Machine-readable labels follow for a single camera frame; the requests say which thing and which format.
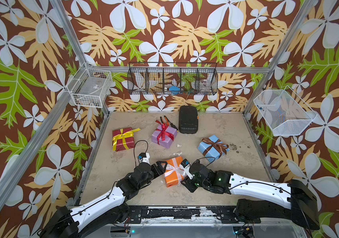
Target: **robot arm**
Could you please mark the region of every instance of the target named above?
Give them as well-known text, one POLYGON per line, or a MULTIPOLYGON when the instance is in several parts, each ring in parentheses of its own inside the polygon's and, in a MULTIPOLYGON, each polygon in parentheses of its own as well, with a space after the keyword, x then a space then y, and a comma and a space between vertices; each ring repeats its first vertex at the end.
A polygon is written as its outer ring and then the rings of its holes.
POLYGON ((58 209, 45 228, 39 233, 42 238, 76 238, 93 232, 101 226, 123 222, 129 208, 125 202, 138 194, 138 191, 151 183, 152 179, 164 174, 167 162, 149 164, 149 154, 138 156, 139 165, 116 182, 107 193, 84 205, 68 210, 58 209))
MULTIPOLYGON (((39 236, 84 237, 106 224, 125 221, 129 213, 125 202, 136 196, 140 189, 148 186, 152 179, 164 174, 167 166, 165 161, 150 165, 148 153, 141 153, 138 159, 140 163, 134 168, 134 172, 116 182, 107 193, 71 210, 67 207, 58 209, 39 236)), ((311 230, 319 229, 316 197, 298 180, 292 180, 291 183, 271 183, 223 170, 213 172, 200 164, 199 159, 192 165, 185 159, 180 167, 188 175, 181 183, 190 192, 201 187, 218 194, 240 194, 263 199, 239 199, 235 210, 232 211, 238 221, 277 217, 292 220, 295 224, 311 230)))
POLYGON ((180 167, 188 175, 181 183, 192 193, 201 187, 212 193, 248 195, 264 200, 239 199, 236 217, 244 217, 245 220, 261 217, 285 218, 301 227, 319 230, 317 199, 299 180, 272 183, 245 178, 229 171, 213 172, 200 164, 199 159, 192 165, 185 159, 180 167))

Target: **floral wallpaper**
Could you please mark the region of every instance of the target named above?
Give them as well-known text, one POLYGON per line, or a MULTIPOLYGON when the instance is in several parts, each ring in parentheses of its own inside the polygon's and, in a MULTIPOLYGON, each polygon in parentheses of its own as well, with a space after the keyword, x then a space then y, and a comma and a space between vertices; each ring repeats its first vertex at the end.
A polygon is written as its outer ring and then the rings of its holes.
MULTIPOLYGON (((48 0, 0 0, 0 181, 77 68, 48 0)), ((1 210, 0 238, 31 237, 72 200, 102 116, 67 105, 1 210)))
MULTIPOLYGON (((63 1, 89 64, 266 67, 300 8, 281 0, 63 1)), ((166 75, 171 81, 172 75, 166 75)), ((129 95, 127 74, 113 73, 107 105, 116 111, 242 111, 262 75, 219 74, 214 96, 129 95)), ((192 87, 194 77, 181 86, 192 87)), ((172 79, 172 84, 180 86, 172 79)))
POLYGON ((278 136, 251 108, 257 141, 278 181, 301 180, 318 200, 314 238, 339 237, 339 0, 319 1, 282 55, 267 89, 290 86, 292 97, 318 116, 300 136, 278 136))

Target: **pliers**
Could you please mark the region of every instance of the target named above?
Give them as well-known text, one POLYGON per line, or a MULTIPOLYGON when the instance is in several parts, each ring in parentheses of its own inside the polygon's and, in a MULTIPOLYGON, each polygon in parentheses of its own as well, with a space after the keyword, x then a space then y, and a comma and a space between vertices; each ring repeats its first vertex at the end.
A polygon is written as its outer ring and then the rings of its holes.
POLYGON ((164 116, 164 118, 167 121, 167 123, 166 123, 167 125, 171 125, 171 127, 175 128, 178 131, 177 127, 172 122, 170 122, 166 116, 164 116))

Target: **orange-handled pliers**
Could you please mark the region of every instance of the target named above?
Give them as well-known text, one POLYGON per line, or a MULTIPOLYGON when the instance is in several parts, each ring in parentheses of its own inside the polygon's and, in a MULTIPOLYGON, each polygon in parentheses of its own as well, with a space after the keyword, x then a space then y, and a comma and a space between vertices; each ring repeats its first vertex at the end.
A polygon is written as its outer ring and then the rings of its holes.
POLYGON ((166 117, 166 116, 164 116, 164 118, 167 120, 167 123, 164 123, 164 122, 163 122, 163 118, 162 118, 162 117, 160 117, 160 121, 161 121, 161 123, 163 123, 163 124, 166 124, 166 125, 168 125, 168 126, 169 126, 169 121, 168 121, 167 117, 166 117))
POLYGON ((166 116, 164 116, 164 118, 167 120, 167 125, 170 124, 173 128, 176 129, 176 131, 178 131, 177 127, 172 122, 170 122, 166 116))

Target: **purple gift box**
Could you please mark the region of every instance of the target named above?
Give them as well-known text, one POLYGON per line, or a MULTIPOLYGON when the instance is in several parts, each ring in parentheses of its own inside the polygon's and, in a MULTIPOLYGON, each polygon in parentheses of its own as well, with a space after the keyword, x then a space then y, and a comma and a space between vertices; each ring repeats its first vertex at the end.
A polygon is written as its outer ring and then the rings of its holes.
POLYGON ((173 140, 177 136, 177 130, 165 124, 161 124, 160 122, 158 123, 160 125, 158 125, 157 129, 152 133, 152 142, 169 149, 169 147, 172 145, 173 140))

